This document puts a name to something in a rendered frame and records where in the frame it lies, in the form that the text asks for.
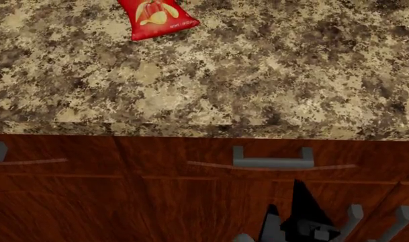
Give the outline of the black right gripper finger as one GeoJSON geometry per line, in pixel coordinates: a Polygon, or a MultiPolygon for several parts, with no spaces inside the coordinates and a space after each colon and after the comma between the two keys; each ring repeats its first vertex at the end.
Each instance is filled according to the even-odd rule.
{"type": "Polygon", "coordinates": [[[298,179],[293,183],[291,217],[295,220],[308,220],[332,226],[331,219],[318,205],[305,183],[298,179]]]}
{"type": "Polygon", "coordinates": [[[280,229],[281,218],[276,205],[270,204],[259,233],[259,242],[286,242],[285,233],[280,229]]]}

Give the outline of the wooden drawer front, wide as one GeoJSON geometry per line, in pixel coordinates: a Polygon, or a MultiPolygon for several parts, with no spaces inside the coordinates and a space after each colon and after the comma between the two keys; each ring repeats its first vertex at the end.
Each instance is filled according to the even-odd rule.
{"type": "Polygon", "coordinates": [[[118,137],[116,142],[130,170],[142,177],[361,182],[409,175],[409,141],[118,137]],[[310,147],[314,167],[234,167],[233,147],[243,147],[245,158],[288,159],[299,159],[302,147],[310,147]]]}

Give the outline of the red chip bag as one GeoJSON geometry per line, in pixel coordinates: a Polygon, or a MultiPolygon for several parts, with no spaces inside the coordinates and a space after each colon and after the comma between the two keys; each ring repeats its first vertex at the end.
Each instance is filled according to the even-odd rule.
{"type": "Polygon", "coordinates": [[[133,41],[173,34],[200,24],[175,0],[118,0],[118,3],[129,17],[133,41]]]}

